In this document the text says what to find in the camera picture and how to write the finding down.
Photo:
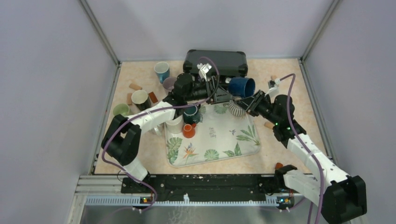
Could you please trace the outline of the grey striped ribbed cup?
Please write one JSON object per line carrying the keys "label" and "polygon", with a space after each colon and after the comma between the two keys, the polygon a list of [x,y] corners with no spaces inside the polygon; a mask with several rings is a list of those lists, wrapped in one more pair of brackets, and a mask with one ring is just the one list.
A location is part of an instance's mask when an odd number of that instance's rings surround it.
{"label": "grey striped ribbed cup", "polygon": [[246,115],[246,111],[238,106],[234,101],[226,102],[223,106],[225,106],[234,117],[240,118]]}

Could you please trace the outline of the dark blue mug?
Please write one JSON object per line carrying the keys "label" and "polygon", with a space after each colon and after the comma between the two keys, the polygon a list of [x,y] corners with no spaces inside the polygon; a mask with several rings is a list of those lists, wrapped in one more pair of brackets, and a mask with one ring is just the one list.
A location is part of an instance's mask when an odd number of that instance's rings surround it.
{"label": "dark blue mug", "polygon": [[246,77],[233,77],[228,84],[228,92],[237,97],[247,98],[255,93],[255,80]]}

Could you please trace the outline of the lilac purple mug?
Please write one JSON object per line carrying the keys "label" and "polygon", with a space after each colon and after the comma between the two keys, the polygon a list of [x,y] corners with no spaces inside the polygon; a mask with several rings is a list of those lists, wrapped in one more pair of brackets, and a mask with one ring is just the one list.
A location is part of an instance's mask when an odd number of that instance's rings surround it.
{"label": "lilac purple mug", "polygon": [[174,89],[174,84],[177,81],[176,77],[168,77],[163,82],[163,88],[166,93],[171,92]]}

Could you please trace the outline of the light blue dotted mug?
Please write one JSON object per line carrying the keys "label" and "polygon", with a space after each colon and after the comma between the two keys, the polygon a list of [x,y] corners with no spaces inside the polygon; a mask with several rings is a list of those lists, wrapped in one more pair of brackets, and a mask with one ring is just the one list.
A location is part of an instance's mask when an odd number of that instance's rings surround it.
{"label": "light blue dotted mug", "polygon": [[161,84],[170,77],[170,66],[167,62],[158,62],[154,66],[154,71]]}

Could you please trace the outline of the black glossy mug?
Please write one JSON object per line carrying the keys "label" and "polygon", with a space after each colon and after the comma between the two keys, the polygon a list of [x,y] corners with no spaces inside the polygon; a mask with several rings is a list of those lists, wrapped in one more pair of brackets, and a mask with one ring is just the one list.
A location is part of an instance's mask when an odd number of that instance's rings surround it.
{"label": "black glossy mug", "polygon": [[132,103],[136,105],[139,111],[151,108],[151,101],[145,90],[137,90],[131,96]]}

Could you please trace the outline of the light green mug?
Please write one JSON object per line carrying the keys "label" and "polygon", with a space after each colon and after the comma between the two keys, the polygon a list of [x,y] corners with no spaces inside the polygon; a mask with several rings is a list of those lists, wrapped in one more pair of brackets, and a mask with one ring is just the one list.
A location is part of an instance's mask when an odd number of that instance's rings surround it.
{"label": "light green mug", "polygon": [[127,104],[118,104],[113,108],[113,116],[117,115],[122,115],[122,116],[128,116],[130,115],[130,107]]}

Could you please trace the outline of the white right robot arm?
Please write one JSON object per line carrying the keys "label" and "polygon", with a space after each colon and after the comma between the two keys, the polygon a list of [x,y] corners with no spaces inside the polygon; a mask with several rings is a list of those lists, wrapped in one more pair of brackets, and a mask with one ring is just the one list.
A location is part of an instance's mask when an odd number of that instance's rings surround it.
{"label": "white right robot arm", "polygon": [[310,139],[294,119],[295,107],[290,95],[278,95],[274,101],[264,92],[235,100],[251,116],[262,116],[274,126],[275,138],[296,155],[314,175],[309,178],[292,165],[275,172],[274,187],[279,192],[295,190],[318,207],[330,224],[341,224],[367,213],[366,184],[360,176],[351,176],[337,167]]}

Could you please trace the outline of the white ribbed mug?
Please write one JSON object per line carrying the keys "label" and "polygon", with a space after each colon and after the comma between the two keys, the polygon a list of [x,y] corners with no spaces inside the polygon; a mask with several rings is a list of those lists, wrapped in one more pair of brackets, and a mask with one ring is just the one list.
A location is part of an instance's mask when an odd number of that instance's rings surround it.
{"label": "white ribbed mug", "polygon": [[179,116],[173,120],[169,120],[165,122],[165,126],[168,132],[172,134],[178,134],[182,132],[184,126],[184,119],[183,116]]}

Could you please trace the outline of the dark green carrying case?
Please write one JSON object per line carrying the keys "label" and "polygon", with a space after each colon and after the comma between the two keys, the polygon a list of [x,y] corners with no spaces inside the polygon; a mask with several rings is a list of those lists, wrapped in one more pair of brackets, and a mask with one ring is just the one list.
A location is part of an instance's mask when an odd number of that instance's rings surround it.
{"label": "dark green carrying case", "polygon": [[221,76],[245,77],[248,73],[246,54],[242,51],[190,49],[183,63],[183,72],[197,75],[199,63],[216,65]]}

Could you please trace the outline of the light wooden block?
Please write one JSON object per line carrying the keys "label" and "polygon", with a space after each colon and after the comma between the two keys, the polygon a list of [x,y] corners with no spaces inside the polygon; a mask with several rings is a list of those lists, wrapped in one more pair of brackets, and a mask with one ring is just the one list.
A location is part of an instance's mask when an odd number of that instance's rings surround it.
{"label": "light wooden block", "polygon": [[275,125],[271,122],[265,122],[264,126],[268,129],[273,129]]}

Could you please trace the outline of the floral white serving tray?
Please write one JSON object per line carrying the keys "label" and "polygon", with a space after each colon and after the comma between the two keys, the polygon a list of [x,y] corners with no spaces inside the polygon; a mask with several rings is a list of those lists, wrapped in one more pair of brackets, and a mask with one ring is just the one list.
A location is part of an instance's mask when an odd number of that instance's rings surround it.
{"label": "floral white serving tray", "polygon": [[200,107],[196,134],[187,139],[172,134],[165,126],[166,156],[170,165],[180,168],[255,154],[261,142],[250,116],[234,117],[222,104]]}

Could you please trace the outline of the wooden block left lower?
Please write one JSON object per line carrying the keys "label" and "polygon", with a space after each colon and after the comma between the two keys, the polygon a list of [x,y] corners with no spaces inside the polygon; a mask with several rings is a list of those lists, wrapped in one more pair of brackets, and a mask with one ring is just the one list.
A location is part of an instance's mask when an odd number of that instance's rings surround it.
{"label": "wooden block left lower", "polygon": [[152,102],[153,104],[156,104],[156,103],[158,102],[158,99],[157,99],[157,97],[156,97],[156,95],[155,95],[154,92],[150,92],[150,93],[148,94],[148,96],[149,96],[149,98],[150,98],[150,100],[151,100],[151,102]]}

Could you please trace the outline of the small red-brown block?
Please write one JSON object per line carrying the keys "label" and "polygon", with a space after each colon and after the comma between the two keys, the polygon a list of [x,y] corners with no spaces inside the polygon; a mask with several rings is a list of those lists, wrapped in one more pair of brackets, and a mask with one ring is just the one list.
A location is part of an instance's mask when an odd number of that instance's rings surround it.
{"label": "small red-brown block", "polygon": [[278,163],[275,165],[275,170],[278,170],[278,169],[280,169],[280,168],[282,168],[282,167],[283,167],[283,164],[278,162]]}

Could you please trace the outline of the wooden block left upper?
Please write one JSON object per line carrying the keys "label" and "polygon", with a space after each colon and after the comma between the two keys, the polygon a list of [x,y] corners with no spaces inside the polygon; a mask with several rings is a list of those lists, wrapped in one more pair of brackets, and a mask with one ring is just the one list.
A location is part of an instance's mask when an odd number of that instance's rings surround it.
{"label": "wooden block left upper", "polygon": [[129,88],[131,88],[131,89],[133,89],[133,90],[135,90],[135,91],[142,90],[142,87],[141,87],[141,86],[139,86],[139,85],[137,85],[137,84],[134,84],[134,83],[131,83],[131,84],[129,85]]}

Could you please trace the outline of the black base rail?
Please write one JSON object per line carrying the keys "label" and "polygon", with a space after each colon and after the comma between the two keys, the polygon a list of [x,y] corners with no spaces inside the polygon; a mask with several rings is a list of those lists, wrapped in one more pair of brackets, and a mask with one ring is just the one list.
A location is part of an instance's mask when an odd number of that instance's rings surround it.
{"label": "black base rail", "polygon": [[277,185],[274,175],[151,174],[143,183],[123,178],[121,193],[140,195],[140,202],[253,203],[286,210],[302,203],[296,193]]}

